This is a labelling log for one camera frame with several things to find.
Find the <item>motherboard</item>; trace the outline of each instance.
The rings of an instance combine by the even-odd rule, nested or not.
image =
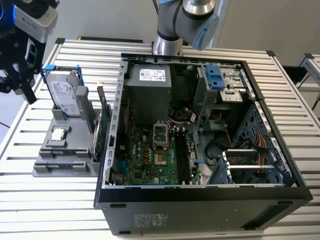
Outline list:
[[[117,185],[200,184],[191,131],[161,124],[132,127],[129,141],[126,159],[117,162]]]

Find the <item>black plastic part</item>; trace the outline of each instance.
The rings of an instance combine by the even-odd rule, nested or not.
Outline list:
[[[55,44],[64,44],[65,43],[65,38],[62,38],[62,37],[58,37],[56,40],[55,40]]]
[[[131,231],[120,231],[119,235],[131,234]]]
[[[166,35],[162,34],[161,32],[159,32],[159,30],[157,30],[157,33],[158,33],[160,38],[162,38],[162,39],[164,39],[166,41],[170,41],[171,42],[171,41],[177,41],[177,40],[180,39],[179,36],[166,36]]]
[[[198,21],[198,20],[208,19],[212,14],[214,14],[215,9],[212,9],[210,12],[208,12],[204,15],[193,15],[193,14],[187,12],[184,8],[182,8],[182,11],[183,11],[184,15],[186,15],[189,19]]]
[[[178,3],[178,5],[176,6],[174,15],[173,15],[172,29],[173,29],[173,32],[174,32],[175,35],[177,35],[177,33],[176,33],[177,16],[178,16],[178,13],[179,13],[179,10],[180,10],[182,4],[183,4],[183,1],[180,1],[180,2]]]
[[[125,209],[127,204],[110,204],[110,208],[112,209]]]
[[[99,203],[134,202],[193,202],[193,201],[236,201],[263,199],[309,199],[312,195],[307,187],[232,187],[232,188],[126,188],[102,189],[102,175],[99,175]]]
[[[266,53],[270,56],[270,57],[275,57],[276,54],[274,51],[271,51],[271,50],[267,50]]]
[[[254,75],[251,72],[251,69],[246,61],[242,61],[242,66],[244,68],[244,71],[249,78],[249,81],[253,87],[253,91],[255,93],[255,99],[256,100],[263,100],[265,99],[264,95],[262,94],[260,87],[258,86],[258,83],[254,77]]]
[[[34,19],[41,18],[46,13],[49,6],[54,9],[57,7],[55,0],[33,0],[29,3],[26,3],[23,0],[15,0],[14,4]]]
[[[139,40],[139,39],[122,39],[122,38],[93,37],[93,36],[79,36],[78,40],[102,41],[102,42],[121,42],[121,43],[135,43],[135,44],[143,44],[144,43],[144,41]]]
[[[282,66],[285,72],[288,74],[294,85],[301,82],[306,76],[307,70],[302,66]]]
[[[307,59],[315,59],[315,57],[311,53],[304,54]]]

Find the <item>cable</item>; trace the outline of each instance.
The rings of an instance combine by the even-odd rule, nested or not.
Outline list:
[[[3,122],[0,121],[0,124],[7,127],[8,129],[10,128],[10,126],[8,126],[7,124],[4,124]]]
[[[211,147],[216,146],[217,148],[219,148],[221,151],[225,151],[228,149],[227,146],[223,146],[221,143],[217,142],[217,139],[220,138],[221,136],[223,136],[225,134],[224,131],[218,131],[214,137],[208,142],[208,144],[205,146],[204,148],[204,155],[207,159],[210,160],[216,160],[219,159],[219,156],[212,156],[212,154],[208,154],[208,150],[211,150]]]
[[[2,2],[0,0],[0,20],[2,19],[3,16],[4,16],[4,8],[3,8]]]
[[[277,170],[283,177],[284,183],[287,184],[289,187],[291,187],[296,181],[295,179],[290,176],[289,174],[285,173],[283,170],[281,170],[276,162],[274,162],[273,160],[271,160],[269,157],[272,158],[270,152],[268,149],[262,149],[260,147],[255,146],[254,149],[260,153],[273,167],[275,170]]]
[[[158,8],[156,0],[152,0],[152,1],[153,1],[153,5],[154,5],[154,8],[155,8],[156,14],[159,15],[159,8]]]
[[[231,144],[230,137],[227,130],[227,121],[224,121],[224,131],[225,131],[226,137],[228,138],[229,148],[232,149],[232,144]]]
[[[315,103],[313,104],[313,107],[311,108],[312,111],[315,110],[317,104],[318,104],[318,101],[315,101]]]
[[[173,120],[171,117],[168,116],[168,119],[175,123],[175,124],[187,124],[187,123],[190,123],[190,121],[176,121],[176,120]]]
[[[304,84],[305,81],[306,81],[310,76],[311,76],[311,75],[309,74],[309,76],[307,76],[307,77],[302,81],[302,83],[297,87],[297,89],[299,89],[299,88],[302,86],[302,84]]]

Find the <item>white wall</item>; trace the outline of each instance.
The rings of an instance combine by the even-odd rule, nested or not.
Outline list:
[[[158,16],[152,0],[60,0],[56,10],[58,21],[44,60],[57,38],[86,36],[151,43],[157,35]]]
[[[228,0],[216,47],[273,50],[284,65],[320,54],[320,0]]]

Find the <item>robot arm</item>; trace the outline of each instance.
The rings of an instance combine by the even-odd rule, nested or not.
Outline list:
[[[182,42],[197,50],[208,46],[218,27],[215,0],[159,0],[154,55],[181,56]]]
[[[37,98],[32,86],[41,69],[46,42],[57,23],[55,0],[0,0],[0,92]]]
[[[58,14],[56,0],[0,0],[0,92],[23,94],[29,104],[34,74],[41,69],[48,37]],[[208,46],[218,26],[215,0],[159,0],[153,54],[181,56],[182,42],[198,50]]]

